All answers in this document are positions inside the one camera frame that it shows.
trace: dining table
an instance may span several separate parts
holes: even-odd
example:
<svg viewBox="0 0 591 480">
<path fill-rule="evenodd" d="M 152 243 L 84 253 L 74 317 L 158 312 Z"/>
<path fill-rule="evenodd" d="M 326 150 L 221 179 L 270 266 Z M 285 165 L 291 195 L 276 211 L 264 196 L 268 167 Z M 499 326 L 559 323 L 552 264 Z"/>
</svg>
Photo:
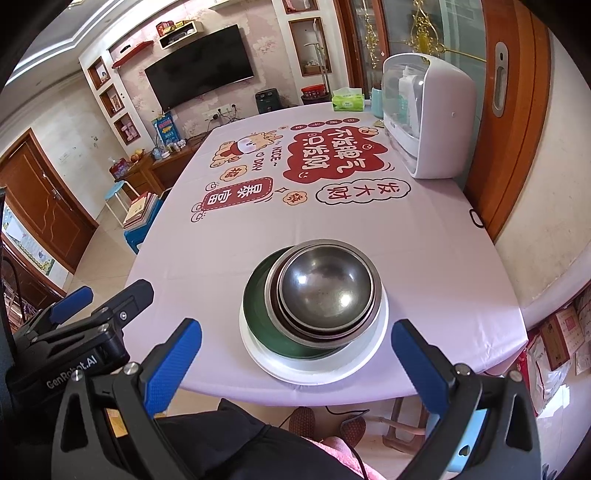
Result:
<svg viewBox="0 0 591 480">
<path fill-rule="evenodd" d="M 349 243 L 374 263 L 388 331 L 352 375 L 295 385 L 253 361 L 239 312 L 256 266 L 312 239 Z M 510 362 L 527 341 L 501 259 L 457 183 L 414 179 L 370 112 L 330 103 L 215 128 L 162 205 L 127 285 L 140 278 L 154 302 L 125 327 L 131 359 L 196 319 L 203 343 L 181 388 L 231 400 L 322 406 L 412 395 L 390 342 L 399 319 L 476 372 Z"/>
</svg>

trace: stacked bowls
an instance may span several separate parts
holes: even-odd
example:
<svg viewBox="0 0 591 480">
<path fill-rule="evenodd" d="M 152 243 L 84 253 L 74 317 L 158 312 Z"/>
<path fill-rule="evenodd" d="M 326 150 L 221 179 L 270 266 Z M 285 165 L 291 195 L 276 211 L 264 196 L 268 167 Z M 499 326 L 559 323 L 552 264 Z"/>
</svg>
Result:
<svg viewBox="0 0 591 480">
<path fill-rule="evenodd" d="M 335 240 L 308 241 L 283 251 L 264 287 L 267 315 L 277 332 L 318 356 L 363 334 L 375 321 L 381 300 L 381 281 L 371 260 Z"/>
</svg>

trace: red container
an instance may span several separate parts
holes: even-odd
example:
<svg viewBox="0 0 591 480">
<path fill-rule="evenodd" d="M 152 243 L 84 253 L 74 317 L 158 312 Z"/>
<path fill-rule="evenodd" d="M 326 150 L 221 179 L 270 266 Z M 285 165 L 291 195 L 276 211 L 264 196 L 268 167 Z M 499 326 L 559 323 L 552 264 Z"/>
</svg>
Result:
<svg viewBox="0 0 591 480">
<path fill-rule="evenodd" d="M 301 92 L 304 94 L 303 98 L 313 99 L 326 95 L 326 88 L 324 85 L 311 85 L 309 87 L 302 88 Z"/>
<path fill-rule="evenodd" d="M 168 22 L 160 22 L 156 25 L 156 30 L 158 30 L 158 35 L 160 37 L 164 36 L 164 29 L 168 28 Z"/>
</svg>

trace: plastic bottle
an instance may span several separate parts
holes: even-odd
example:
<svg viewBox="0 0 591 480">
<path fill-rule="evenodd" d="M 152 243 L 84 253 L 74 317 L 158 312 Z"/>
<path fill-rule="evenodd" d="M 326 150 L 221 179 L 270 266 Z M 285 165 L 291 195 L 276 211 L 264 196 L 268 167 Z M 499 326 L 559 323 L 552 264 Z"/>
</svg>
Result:
<svg viewBox="0 0 591 480">
<path fill-rule="evenodd" d="M 409 66 L 405 66 L 402 77 L 398 80 L 398 121 L 405 125 L 405 130 L 418 138 L 420 124 L 418 121 L 417 98 L 414 94 L 416 75 L 411 74 Z"/>
</svg>

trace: black pants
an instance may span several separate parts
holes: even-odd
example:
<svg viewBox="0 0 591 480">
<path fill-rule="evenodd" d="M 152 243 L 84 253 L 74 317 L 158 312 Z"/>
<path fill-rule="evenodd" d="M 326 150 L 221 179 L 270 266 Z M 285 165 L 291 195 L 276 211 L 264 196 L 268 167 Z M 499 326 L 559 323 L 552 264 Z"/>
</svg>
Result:
<svg viewBox="0 0 591 480">
<path fill-rule="evenodd" d="M 167 417 L 158 425 L 197 479 L 359 480 L 312 442 L 267 425 L 228 400 L 222 399 L 217 411 Z M 124 452 L 132 448 L 127 437 L 119 441 Z"/>
</svg>

